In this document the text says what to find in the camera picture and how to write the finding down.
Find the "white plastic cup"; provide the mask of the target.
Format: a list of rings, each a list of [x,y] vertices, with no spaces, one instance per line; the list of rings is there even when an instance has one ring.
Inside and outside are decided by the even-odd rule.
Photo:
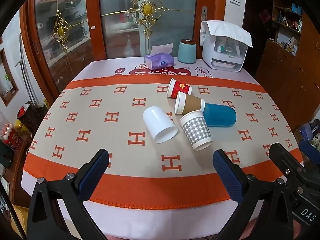
[[[172,139],[178,133],[177,126],[158,106],[147,108],[143,112],[143,121],[153,140],[158,144]]]

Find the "blue plastic cup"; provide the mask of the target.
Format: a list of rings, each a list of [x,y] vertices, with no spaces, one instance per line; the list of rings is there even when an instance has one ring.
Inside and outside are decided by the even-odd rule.
[[[236,111],[229,106],[205,103],[203,116],[208,127],[232,127]]]

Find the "grey checked paper cup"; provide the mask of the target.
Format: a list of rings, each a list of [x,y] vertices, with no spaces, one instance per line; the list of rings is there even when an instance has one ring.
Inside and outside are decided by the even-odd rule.
[[[204,150],[213,143],[202,111],[192,111],[185,114],[180,118],[179,124],[194,151]]]

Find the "brown sleeve paper cup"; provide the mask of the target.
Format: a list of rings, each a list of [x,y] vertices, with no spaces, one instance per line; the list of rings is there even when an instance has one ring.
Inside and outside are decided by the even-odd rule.
[[[175,102],[175,114],[185,115],[192,111],[204,112],[205,101],[193,95],[178,92]]]

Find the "red paper cup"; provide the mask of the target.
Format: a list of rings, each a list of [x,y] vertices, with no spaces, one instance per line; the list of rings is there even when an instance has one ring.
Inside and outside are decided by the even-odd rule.
[[[192,87],[172,78],[169,82],[167,97],[176,99],[179,92],[191,95]]]

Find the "red egg carton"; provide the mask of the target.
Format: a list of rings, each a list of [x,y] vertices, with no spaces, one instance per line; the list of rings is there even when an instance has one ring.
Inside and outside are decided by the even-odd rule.
[[[9,146],[13,151],[17,151],[22,146],[22,138],[15,131],[13,124],[6,123],[1,131],[1,141]]]

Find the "dark basket with red items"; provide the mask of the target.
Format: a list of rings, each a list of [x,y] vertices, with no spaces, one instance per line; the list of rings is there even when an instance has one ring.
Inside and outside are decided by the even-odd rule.
[[[31,101],[22,105],[17,113],[17,119],[33,134],[37,132],[41,124],[41,118]]]

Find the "wooden shelf with items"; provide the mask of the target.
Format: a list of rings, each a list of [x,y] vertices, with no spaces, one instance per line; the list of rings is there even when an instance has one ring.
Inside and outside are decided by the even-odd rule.
[[[295,0],[273,0],[271,19],[276,29],[274,41],[296,56],[303,24],[300,5]]]

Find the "white countertop appliance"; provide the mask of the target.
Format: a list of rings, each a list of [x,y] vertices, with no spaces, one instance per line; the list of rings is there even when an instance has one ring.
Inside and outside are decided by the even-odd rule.
[[[248,47],[244,43],[206,32],[202,58],[212,69],[239,72],[245,61]]]

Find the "orange H-pattern tablecloth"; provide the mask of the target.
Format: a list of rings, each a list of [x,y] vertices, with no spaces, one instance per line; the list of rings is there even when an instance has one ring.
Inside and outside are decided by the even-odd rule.
[[[170,95],[174,81],[205,103],[235,110],[235,123],[190,141]],[[302,159],[277,104],[244,70],[213,70],[198,60],[152,72],[138,57],[96,61],[45,115],[21,186],[32,194],[37,179],[75,173],[103,148],[109,165],[85,202],[100,230],[127,239],[193,239],[218,233],[236,208],[213,168],[214,151],[274,181],[281,172],[268,150],[276,142]]]

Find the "white cloth on appliance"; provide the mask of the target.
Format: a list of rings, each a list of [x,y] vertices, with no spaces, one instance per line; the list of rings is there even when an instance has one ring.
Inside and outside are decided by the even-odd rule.
[[[202,21],[200,27],[200,46],[204,46],[206,32],[212,36],[223,36],[232,38],[236,41],[244,43],[248,47],[253,47],[252,37],[249,32],[241,27],[221,20]]]

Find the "teal canister with lid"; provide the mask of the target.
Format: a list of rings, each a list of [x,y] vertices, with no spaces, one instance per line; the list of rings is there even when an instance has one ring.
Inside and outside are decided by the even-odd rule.
[[[193,40],[182,39],[178,47],[178,61],[186,64],[196,62],[196,43]]]

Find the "purple tissue pack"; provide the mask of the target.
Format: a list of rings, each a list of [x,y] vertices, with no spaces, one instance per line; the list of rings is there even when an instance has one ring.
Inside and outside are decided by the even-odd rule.
[[[150,70],[158,70],[175,65],[174,57],[171,55],[173,44],[152,46],[151,53],[144,56],[144,64]]]

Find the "wooden glass sliding door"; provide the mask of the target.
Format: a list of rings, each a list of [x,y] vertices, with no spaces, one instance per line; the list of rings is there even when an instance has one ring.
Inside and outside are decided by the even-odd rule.
[[[89,63],[144,56],[199,41],[201,22],[222,20],[226,0],[27,0],[22,41],[42,94],[53,103]]]

